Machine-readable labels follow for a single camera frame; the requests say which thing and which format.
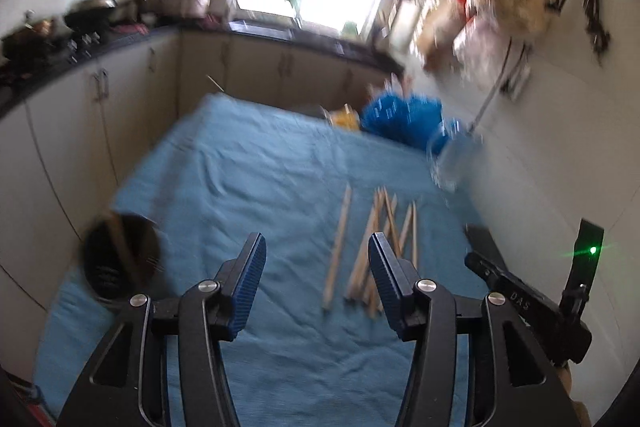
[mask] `blue tablecloth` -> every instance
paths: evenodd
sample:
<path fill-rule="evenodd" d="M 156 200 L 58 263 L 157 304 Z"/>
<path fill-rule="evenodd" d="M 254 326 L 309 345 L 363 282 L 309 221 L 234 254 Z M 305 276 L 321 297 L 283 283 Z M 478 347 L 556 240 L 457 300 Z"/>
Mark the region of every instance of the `blue tablecloth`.
<path fill-rule="evenodd" d="M 334 307 L 322 290 L 346 183 L 353 187 Z M 243 426 L 393 425 L 414 348 L 384 317 L 370 320 L 342 293 L 376 187 L 398 195 L 398 226 L 417 201 L 419 271 L 459 295 L 481 297 L 465 268 L 462 226 L 479 222 L 462 194 L 431 182 L 424 156 L 322 121 L 226 96 L 210 96 L 174 126 L 116 195 L 113 207 L 147 216 L 161 230 L 168 289 L 181 295 L 235 257 L 250 232 L 268 254 L 247 327 L 223 344 Z M 60 413 L 75 379 L 112 320 L 71 270 L 50 311 L 35 382 Z M 466 343 L 459 342 L 454 422 L 462 424 Z M 177 343 L 169 345 L 174 426 L 184 425 Z"/>

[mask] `blue gripper pad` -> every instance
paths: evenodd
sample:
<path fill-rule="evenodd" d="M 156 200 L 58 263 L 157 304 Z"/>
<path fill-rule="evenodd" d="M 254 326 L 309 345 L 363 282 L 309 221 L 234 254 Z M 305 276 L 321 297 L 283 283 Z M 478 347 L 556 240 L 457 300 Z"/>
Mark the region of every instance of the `blue gripper pad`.
<path fill-rule="evenodd" d="M 410 267 L 402 269 L 402 261 L 404 260 L 396 259 L 383 233 L 371 235 L 369 265 L 385 309 L 386 320 L 398 337 L 405 340 L 408 329 L 406 319 L 415 307 L 414 284 L 418 280 L 418 274 L 410 263 Z"/>
<path fill-rule="evenodd" d="M 251 233 L 221 289 L 221 311 L 226 315 L 230 341 L 246 326 L 266 260 L 264 237 L 260 233 Z"/>

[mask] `blue plastic bag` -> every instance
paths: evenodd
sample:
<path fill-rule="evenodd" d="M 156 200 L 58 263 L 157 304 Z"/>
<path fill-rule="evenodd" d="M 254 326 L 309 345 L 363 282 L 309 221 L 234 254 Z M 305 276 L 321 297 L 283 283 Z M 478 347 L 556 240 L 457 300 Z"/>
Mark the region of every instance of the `blue plastic bag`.
<path fill-rule="evenodd" d="M 427 144 L 442 122 L 442 103 L 437 98 L 413 95 L 408 100 L 387 91 L 362 112 L 362 128 L 375 134 L 426 151 Z M 437 151 L 444 143 L 437 144 Z"/>

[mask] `cabinet handle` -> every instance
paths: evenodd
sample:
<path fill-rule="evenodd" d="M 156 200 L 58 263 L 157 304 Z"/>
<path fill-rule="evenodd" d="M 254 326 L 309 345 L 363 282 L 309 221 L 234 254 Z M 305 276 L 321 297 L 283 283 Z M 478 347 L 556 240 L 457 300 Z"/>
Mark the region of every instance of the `cabinet handle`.
<path fill-rule="evenodd" d="M 92 74 L 92 77 L 95 80 L 95 87 L 98 95 L 94 98 L 94 102 L 100 102 L 102 100 L 102 86 L 100 85 L 100 76 L 97 73 Z"/>
<path fill-rule="evenodd" d="M 347 72 L 344 74 L 344 80 L 342 82 L 342 90 L 344 92 L 347 92 L 348 90 L 351 89 L 351 84 L 353 84 L 353 71 L 351 71 L 351 68 L 349 68 Z"/>
<path fill-rule="evenodd" d="M 280 55 L 280 61 L 278 62 L 278 74 L 281 78 L 284 77 L 287 67 L 287 56 L 283 53 Z"/>
<path fill-rule="evenodd" d="M 289 54 L 289 60 L 287 61 L 287 76 L 291 76 L 291 72 L 293 70 L 293 54 Z"/>
<path fill-rule="evenodd" d="M 102 68 L 102 85 L 104 86 L 103 98 L 109 98 L 109 73 L 104 68 Z"/>
<path fill-rule="evenodd" d="M 224 89 L 222 89 L 222 88 L 220 87 L 220 84 L 219 84 L 219 83 L 217 83 L 215 80 L 213 80 L 213 78 L 211 78 L 208 74 L 206 74 L 205 76 L 206 76 L 206 77 L 207 77 L 211 82 L 213 82 L 214 84 L 216 84 L 216 87 L 217 87 L 221 92 L 225 92 L 225 90 L 224 90 Z"/>
<path fill-rule="evenodd" d="M 151 73 L 156 73 L 156 69 L 157 69 L 156 50 L 153 48 L 149 48 L 149 71 Z"/>
<path fill-rule="evenodd" d="M 230 49 L 231 49 L 230 42 L 224 42 L 222 44 L 222 48 L 220 49 L 220 62 L 222 62 L 222 65 L 225 69 L 226 67 L 228 67 Z"/>

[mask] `kitchen counter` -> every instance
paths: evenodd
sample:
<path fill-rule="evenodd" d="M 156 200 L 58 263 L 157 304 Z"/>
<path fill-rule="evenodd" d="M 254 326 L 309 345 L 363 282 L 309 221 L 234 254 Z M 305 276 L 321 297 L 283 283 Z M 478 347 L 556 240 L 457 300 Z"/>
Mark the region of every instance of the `kitchen counter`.
<path fill-rule="evenodd" d="M 15 106 L 26 100 L 38 90 L 47 86 L 60 76 L 82 66 L 91 60 L 107 55 L 138 42 L 154 39 L 178 31 L 199 31 L 211 33 L 228 33 L 242 35 L 249 38 L 265 39 L 278 42 L 286 46 L 306 48 L 319 54 L 344 58 L 388 73 L 402 74 L 403 67 L 386 54 L 381 54 L 368 46 L 357 42 L 345 41 L 329 36 L 311 33 L 295 28 L 274 28 L 261 26 L 249 21 L 235 21 L 216 27 L 203 27 L 196 22 L 180 22 L 166 26 L 159 26 L 150 30 L 148 34 L 109 34 L 103 42 L 92 48 L 90 56 L 79 56 L 76 60 L 61 58 L 53 61 L 49 66 L 39 68 L 29 78 L 20 80 L 11 86 L 0 85 L 0 119 Z"/>

